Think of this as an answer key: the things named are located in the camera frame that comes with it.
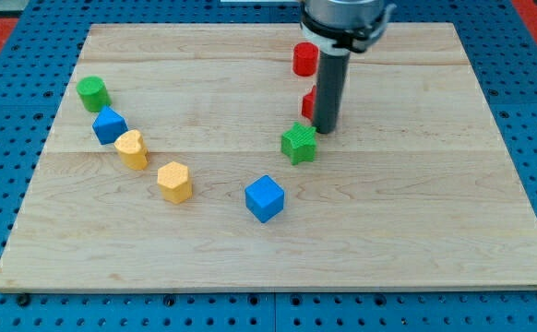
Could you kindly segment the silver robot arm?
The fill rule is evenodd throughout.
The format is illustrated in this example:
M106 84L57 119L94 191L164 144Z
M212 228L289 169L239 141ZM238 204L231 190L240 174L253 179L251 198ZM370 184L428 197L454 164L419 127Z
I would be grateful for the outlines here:
M396 5L385 0L304 0L300 26L319 50L312 126L318 133L336 129L348 64L387 30Z

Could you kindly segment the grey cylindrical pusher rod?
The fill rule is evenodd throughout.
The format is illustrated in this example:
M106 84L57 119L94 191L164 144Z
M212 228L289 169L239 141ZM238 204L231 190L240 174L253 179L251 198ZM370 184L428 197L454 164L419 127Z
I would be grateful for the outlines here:
M320 134L336 129L350 57L349 53L319 55L312 126Z

